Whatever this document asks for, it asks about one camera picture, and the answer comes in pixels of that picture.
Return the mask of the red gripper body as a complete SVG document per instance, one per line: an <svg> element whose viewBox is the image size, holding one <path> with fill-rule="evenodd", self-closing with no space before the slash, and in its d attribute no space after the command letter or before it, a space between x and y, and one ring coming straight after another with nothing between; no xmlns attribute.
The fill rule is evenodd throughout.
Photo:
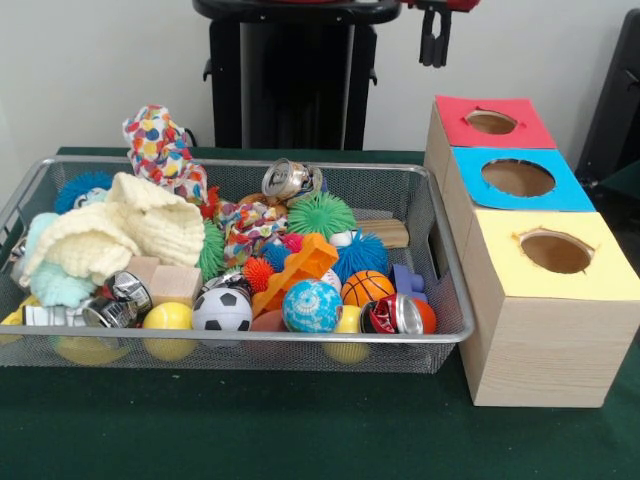
<svg viewBox="0 0 640 480"><path fill-rule="evenodd" d="M480 0L400 0L409 8L421 10L471 11Z"/></svg>

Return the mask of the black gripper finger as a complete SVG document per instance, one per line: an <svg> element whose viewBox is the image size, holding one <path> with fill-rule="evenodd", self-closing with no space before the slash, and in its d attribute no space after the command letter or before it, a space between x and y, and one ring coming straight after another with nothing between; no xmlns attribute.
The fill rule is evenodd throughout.
<svg viewBox="0 0 640 480"><path fill-rule="evenodd" d="M442 9L439 15L440 33L436 39L434 66L444 67L447 63L452 14L449 10Z"/></svg>
<svg viewBox="0 0 640 480"><path fill-rule="evenodd" d="M421 30L421 45L419 61L422 65L431 65L436 46L436 37L433 33L433 23L436 12L433 9L424 12Z"/></svg>

